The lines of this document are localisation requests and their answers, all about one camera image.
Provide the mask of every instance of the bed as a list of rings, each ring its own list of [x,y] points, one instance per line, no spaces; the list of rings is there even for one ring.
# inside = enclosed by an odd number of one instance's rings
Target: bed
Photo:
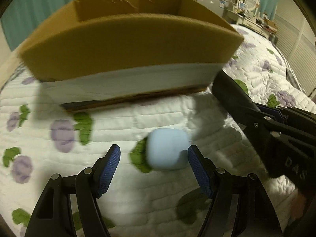
[[[223,70],[250,98],[316,113],[315,103],[287,81],[288,64],[272,43],[242,26],[234,28],[245,40]],[[194,192],[198,184],[191,168],[157,172],[132,159],[136,145],[156,128],[185,130],[205,157],[231,174],[257,174],[282,229],[286,227],[295,186],[285,176],[268,178],[255,150],[211,87],[193,95],[86,110],[83,115],[91,131],[83,138],[75,128],[76,114],[54,104],[17,55],[13,52],[6,64],[18,67],[0,94],[0,214],[16,236],[24,236],[52,174],[77,174],[114,143],[121,148],[121,161],[109,191],[98,200],[111,235],[196,236],[209,202]],[[77,235],[83,236],[75,196],[71,199]]]

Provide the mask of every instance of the light blue sponge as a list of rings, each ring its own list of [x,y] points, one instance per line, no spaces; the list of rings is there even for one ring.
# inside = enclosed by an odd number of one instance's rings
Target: light blue sponge
[[[147,137],[147,163],[154,170],[185,168],[190,145],[188,135],[181,129],[156,129]]]

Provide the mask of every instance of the window blinds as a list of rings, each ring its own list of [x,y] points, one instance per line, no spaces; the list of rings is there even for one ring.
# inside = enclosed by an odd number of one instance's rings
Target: window blinds
[[[274,22],[277,47],[309,94],[316,87],[316,37],[293,0],[279,0]]]

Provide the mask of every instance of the cardboard box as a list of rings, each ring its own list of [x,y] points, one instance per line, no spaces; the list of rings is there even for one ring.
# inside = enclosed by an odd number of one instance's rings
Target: cardboard box
[[[20,56],[56,102],[81,109],[205,89],[242,41],[194,0],[74,0],[37,27]]]
[[[264,22],[269,26],[269,28],[270,28],[272,31],[277,32],[278,27],[277,27],[277,25],[276,25],[273,21],[271,21],[271,20],[269,20],[269,19],[264,19]]]

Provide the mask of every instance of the purple flower pattern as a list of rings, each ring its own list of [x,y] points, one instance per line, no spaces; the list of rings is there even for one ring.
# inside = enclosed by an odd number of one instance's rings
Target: purple flower pattern
[[[9,132],[12,132],[15,129],[16,124],[18,123],[19,119],[20,119],[20,114],[18,112],[13,112],[10,115],[10,118],[7,121],[7,130]]]
[[[287,91],[279,91],[276,94],[276,97],[278,99],[278,101],[284,106],[292,106],[295,107],[296,102],[295,102],[295,98],[293,95],[288,94]]]
[[[243,42],[242,46],[245,48],[256,48],[256,45],[254,43],[251,43],[251,42]]]
[[[70,152],[75,143],[75,131],[70,120],[58,119],[51,125],[51,138],[57,150]]]
[[[282,60],[280,59],[280,57],[276,54],[274,54],[274,56],[276,57],[277,62],[279,63],[279,65],[282,66]]]
[[[247,35],[249,34],[247,31],[243,30],[243,29],[240,29],[240,28],[236,28],[236,31],[241,34],[241,35]]]
[[[35,77],[27,77],[22,81],[22,84],[28,85],[28,84],[33,83],[35,80],[36,80]]]
[[[11,174],[17,183],[27,183],[33,171],[31,158],[28,156],[17,156],[14,159]]]
[[[231,67],[233,65],[235,65],[237,63],[237,61],[233,58],[231,58],[225,65],[225,67]]]
[[[270,62],[267,61],[267,60],[264,60],[263,68],[266,69],[266,70],[270,70]]]

